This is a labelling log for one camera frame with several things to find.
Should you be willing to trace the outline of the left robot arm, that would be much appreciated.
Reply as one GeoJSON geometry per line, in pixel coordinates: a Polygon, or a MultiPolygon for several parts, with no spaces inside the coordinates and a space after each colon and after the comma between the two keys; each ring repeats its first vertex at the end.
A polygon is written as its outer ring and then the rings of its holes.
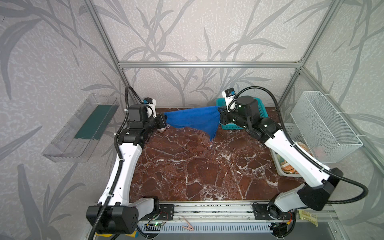
{"type": "Polygon", "coordinates": [[[166,127],[167,117],[159,114],[144,122],[125,119],[115,133],[114,147],[117,158],[108,184],[97,205],[89,206],[86,218],[92,229],[89,239],[99,235],[130,235],[140,220],[160,213],[159,199],[143,197],[130,202],[130,188],[137,162],[153,132],[166,127]]]}

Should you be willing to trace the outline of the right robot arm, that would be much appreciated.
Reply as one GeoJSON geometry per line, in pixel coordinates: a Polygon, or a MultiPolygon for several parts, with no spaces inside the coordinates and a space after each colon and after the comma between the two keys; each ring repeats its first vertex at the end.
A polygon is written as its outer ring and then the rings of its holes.
{"type": "Polygon", "coordinates": [[[350,204],[365,198],[369,189],[354,180],[345,178],[338,168],[330,169],[306,152],[287,134],[285,127],[270,118],[257,115],[243,116],[219,108],[221,124],[234,123],[243,128],[251,137],[280,155],[304,179],[304,183],[290,191],[273,197],[268,204],[270,215],[295,209],[310,208],[321,211],[326,204],[350,204]],[[362,189],[362,193],[347,200],[331,201],[329,198],[340,181],[362,189]]]}

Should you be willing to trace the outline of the blue towel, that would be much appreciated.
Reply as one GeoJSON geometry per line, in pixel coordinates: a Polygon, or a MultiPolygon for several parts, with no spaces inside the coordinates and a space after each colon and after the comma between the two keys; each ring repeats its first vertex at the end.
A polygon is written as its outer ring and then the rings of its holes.
{"type": "Polygon", "coordinates": [[[217,106],[167,112],[165,116],[167,124],[171,127],[204,131],[211,141],[215,138],[220,124],[220,112],[217,106]]]}

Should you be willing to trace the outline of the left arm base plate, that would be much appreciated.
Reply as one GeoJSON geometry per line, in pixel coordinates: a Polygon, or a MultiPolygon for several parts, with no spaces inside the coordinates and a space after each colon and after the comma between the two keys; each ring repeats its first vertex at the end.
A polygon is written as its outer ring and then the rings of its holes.
{"type": "Polygon", "coordinates": [[[153,213],[145,215],[141,221],[171,221],[174,218],[174,204],[160,204],[153,213]]]}

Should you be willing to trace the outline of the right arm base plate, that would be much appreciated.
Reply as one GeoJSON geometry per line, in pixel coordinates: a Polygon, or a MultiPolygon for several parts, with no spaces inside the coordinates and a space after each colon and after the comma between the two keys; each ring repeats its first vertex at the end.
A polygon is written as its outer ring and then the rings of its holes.
{"type": "Polygon", "coordinates": [[[294,211],[282,212],[274,204],[257,203],[252,204],[253,213],[256,220],[291,220],[294,211]]]}

